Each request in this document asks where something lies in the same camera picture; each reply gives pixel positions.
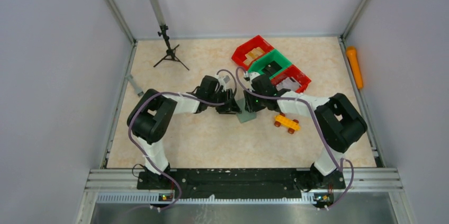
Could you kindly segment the green card holder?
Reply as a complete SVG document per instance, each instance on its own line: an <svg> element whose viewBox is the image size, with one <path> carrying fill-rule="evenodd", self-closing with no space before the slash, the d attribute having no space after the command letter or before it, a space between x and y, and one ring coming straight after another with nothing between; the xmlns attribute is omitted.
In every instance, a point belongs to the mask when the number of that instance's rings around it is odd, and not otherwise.
<svg viewBox="0 0 449 224"><path fill-rule="evenodd" d="M257 118L257 114L255 112L250 113L245 110L246 102L244 98L237 100L236 103L241 109L241 112L237 114L237 118L240 123L246 123Z"/></svg>

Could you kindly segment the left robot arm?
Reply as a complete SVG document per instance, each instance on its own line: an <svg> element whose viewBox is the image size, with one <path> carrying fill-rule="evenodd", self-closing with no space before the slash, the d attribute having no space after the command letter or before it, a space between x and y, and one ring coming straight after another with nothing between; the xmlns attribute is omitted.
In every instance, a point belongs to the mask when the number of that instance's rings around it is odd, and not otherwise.
<svg viewBox="0 0 449 224"><path fill-rule="evenodd" d="M130 140L145 158L144 178L167 177L169 161L163 146L170 121L175 114L199 114L213 107L219 114L239 114L236 90L226 86L225 77L204 76L200 85L184 94L147 90L127 119Z"/></svg>

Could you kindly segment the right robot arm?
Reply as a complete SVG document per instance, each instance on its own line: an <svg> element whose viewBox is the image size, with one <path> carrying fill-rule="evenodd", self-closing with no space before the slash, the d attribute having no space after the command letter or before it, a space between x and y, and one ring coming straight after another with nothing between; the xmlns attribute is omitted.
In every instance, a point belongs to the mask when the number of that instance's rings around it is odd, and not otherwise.
<svg viewBox="0 0 449 224"><path fill-rule="evenodd" d="M365 120L342 93L314 97L286 88L277 89L267 75L260 73L246 72L244 79L250 82L250 88L244 90L249 112L268 109L279 114L310 117L314 122L324 148L311 165L306 181L318 185L340 171L345 153L367 131Z"/></svg>

